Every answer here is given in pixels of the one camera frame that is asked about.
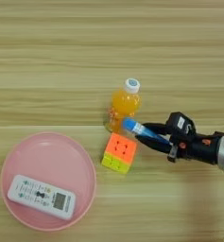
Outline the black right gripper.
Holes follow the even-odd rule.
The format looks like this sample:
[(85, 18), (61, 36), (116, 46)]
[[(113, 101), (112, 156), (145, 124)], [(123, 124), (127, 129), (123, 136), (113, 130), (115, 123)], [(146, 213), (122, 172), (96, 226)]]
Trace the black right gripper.
[[(170, 135), (171, 130), (166, 124), (144, 123), (144, 126), (161, 135)], [(175, 135), (170, 137), (170, 144), (158, 141), (147, 136), (136, 135), (135, 138), (145, 146), (168, 154), (167, 159), (175, 163), (177, 159), (197, 160), (206, 164), (217, 164), (217, 153), (220, 141), (220, 134), (215, 132), (212, 135), (193, 134)]]

